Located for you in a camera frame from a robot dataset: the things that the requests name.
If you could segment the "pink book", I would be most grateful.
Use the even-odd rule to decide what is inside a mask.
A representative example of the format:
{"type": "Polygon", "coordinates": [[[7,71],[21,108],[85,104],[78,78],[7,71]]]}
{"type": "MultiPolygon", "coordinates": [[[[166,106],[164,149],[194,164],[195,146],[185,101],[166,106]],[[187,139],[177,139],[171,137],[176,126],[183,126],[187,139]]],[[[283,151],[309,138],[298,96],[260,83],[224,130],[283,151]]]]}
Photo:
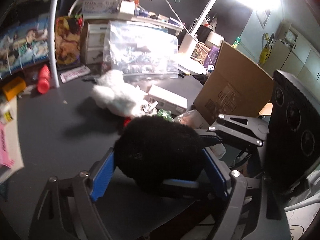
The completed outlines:
{"type": "Polygon", "coordinates": [[[14,161],[9,157],[7,152],[7,145],[5,142],[4,125],[1,124],[1,144],[0,144],[0,154],[1,154],[1,165],[8,168],[12,168],[14,161]]]}

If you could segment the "white desk shelf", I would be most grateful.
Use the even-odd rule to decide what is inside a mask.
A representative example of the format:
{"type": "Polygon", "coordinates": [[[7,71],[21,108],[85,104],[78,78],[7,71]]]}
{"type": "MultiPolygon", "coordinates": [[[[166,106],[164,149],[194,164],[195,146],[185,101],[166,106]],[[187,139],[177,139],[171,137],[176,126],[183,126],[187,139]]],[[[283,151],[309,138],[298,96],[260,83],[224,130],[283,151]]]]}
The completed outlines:
{"type": "Polygon", "coordinates": [[[153,24],[159,27],[171,29],[175,31],[175,34],[178,35],[183,30],[182,25],[175,25],[168,22],[163,22],[161,20],[156,20],[148,17],[135,16],[126,13],[114,13],[114,14],[99,14],[99,13],[85,13],[83,12],[84,20],[115,20],[115,21],[131,21],[131,22],[140,22],[153,24]]]}

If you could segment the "colourful anime picture card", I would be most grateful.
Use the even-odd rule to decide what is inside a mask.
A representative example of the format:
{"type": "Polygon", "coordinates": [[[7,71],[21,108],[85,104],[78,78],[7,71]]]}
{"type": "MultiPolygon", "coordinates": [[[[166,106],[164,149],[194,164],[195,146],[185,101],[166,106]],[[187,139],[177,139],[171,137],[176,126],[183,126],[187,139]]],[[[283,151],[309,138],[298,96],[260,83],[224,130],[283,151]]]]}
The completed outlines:
{"type": "Polygon", "coordinates": [[[57,64],[70,66],[80,62],[81,14],[58,17],[55,22],[55,57],[57,64]]]}

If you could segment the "red plastic bottle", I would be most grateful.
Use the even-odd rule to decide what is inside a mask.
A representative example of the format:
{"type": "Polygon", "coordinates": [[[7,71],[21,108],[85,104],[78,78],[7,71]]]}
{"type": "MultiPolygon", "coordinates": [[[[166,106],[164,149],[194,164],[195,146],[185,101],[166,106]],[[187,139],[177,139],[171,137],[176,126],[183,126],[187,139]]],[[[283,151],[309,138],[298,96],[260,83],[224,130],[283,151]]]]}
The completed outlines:
{"type": "Polygon", "coordinates": [[[46,94],[50,89],[50,70],[46,64],[40,69],[38,74],[37,91],[46,94]]]}

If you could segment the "brown cardboard box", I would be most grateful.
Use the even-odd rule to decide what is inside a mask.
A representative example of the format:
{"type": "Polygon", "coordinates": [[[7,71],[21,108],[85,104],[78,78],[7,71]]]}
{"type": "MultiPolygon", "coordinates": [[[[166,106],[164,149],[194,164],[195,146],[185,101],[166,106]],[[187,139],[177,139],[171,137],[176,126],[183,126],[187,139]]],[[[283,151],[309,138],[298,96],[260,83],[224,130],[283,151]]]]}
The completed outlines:
{"type": "Polygon", "coordinates": [[[256,118],[272,90],[272,77],[263,68],[222,42],[214,70],[193,105],[210,125],[219,114],[256,118]]]}

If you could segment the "yellow hanging bag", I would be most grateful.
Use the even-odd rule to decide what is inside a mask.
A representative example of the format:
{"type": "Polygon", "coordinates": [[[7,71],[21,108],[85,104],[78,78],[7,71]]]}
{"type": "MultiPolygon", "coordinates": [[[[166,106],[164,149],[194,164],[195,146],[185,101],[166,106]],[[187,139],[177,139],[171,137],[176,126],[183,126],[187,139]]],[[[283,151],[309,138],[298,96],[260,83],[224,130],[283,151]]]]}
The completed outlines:
{"type": "Polygon", "coordinates": [[[259,56],[259,65],[263,65],[266,63],[268,58],[271,55],[271,50],[273,47],[273,41],[274,41],[274,33],[272,33],[271,36],[269,36],[268,33],[263,34],[263,48],[259,56]]]}

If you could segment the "clear zip plastic bag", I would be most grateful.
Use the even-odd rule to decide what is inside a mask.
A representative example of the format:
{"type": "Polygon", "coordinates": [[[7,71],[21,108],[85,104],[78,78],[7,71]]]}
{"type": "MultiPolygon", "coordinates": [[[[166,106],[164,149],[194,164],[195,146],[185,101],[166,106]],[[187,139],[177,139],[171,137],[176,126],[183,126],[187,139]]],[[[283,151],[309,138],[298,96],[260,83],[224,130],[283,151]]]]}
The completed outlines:
{"type": "Polygon", "coordinates": [[[178,39],[163,29],[142,23],[110,21],[103,63],[122,72],[124,80],[178,78],[178,39]]]}

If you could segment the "anime poster board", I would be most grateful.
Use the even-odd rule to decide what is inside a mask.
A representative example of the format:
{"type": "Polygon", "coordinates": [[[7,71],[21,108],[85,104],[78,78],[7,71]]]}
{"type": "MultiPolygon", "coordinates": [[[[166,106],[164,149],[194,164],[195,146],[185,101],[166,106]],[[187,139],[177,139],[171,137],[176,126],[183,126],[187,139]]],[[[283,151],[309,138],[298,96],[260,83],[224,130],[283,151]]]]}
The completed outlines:
{"type": "Polygon", "coordinates": [[[1,34],[1,80],[48,59],[48,17],[37,18],[1,34]]]}

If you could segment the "white curved pole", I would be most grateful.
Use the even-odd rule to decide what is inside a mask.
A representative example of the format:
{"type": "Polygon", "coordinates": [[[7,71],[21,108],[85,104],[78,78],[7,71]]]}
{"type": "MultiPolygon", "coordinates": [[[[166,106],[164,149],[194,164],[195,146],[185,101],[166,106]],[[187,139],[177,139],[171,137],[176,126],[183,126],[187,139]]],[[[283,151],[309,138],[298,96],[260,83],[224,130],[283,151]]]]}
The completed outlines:
{"type": "Polygon", "coordinates": [[[51,0],[48,17],[48,55],[50,62],[50,73],[52,76],[52,87],[59,88],[59,77],[57,74],[56,57],[55,57],[55,19],[58,0],[51,0]]]}

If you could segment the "white drawer unit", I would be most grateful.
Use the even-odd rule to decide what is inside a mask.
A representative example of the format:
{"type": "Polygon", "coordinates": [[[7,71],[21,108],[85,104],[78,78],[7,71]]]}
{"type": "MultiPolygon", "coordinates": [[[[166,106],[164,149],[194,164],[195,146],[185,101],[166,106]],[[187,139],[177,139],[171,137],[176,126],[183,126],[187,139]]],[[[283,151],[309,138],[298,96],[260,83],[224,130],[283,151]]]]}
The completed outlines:
{"type": "Polygon", "coordinates": [[[81,58],[85,64],[103,62],[104,40],[108,31],[108,22],[85,21],[81,33],[81,58]]]}

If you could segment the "orange small container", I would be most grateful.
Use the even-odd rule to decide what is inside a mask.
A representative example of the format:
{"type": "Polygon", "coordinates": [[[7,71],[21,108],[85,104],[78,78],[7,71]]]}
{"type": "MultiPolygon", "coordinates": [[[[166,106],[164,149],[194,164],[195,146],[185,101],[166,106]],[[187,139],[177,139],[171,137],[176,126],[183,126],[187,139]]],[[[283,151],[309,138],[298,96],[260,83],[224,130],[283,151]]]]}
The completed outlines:
{"type": "Polygon", "coordinates": [[[21,77],[12,79],[9,83],[2,87],[3,94],[7,101],[11,101],[14,97],[26,89],[25,80],[21,77]]]}

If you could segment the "beige wardrobe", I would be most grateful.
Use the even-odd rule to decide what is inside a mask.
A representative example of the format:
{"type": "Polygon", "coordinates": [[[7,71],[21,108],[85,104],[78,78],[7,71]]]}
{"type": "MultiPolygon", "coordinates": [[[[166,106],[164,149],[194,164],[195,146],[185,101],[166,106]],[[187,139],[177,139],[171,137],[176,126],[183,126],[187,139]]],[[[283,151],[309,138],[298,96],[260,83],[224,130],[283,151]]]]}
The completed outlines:
{"type": "Polygon", "coordinates": [[[281,23],[262,68],[270,75],[277,69],[293,74],[319,96],[319,52],[291,22],[281,23]]]}

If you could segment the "white fluffy plush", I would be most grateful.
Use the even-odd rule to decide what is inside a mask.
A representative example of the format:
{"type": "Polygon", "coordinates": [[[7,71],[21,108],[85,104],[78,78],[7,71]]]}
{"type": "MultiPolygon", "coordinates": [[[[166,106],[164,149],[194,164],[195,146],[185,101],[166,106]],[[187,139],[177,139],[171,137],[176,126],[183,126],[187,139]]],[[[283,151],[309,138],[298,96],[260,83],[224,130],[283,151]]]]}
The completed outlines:
{"type": "Polygon", "coordinates": [[[110,70],[97,78],[91,96],[98,107],[114,115],[135,118],[145,114],[142,105],[146,92],[126,83],[120,70],[110,70]]]}

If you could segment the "white rectangular box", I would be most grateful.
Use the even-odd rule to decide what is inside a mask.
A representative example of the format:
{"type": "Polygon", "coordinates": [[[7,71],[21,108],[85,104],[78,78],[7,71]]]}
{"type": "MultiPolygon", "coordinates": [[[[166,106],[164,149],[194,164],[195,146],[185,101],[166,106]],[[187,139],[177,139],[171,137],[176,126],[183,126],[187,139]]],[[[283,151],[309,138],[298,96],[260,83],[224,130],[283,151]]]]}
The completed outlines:
{"type": "Polygon", "coordinates": [[[156,108],[171,111],[173,115],[183,114],[188,107],[188,100],[156,85],[151,85],[147,91],[146,100],[158,102],[156,108]]]}

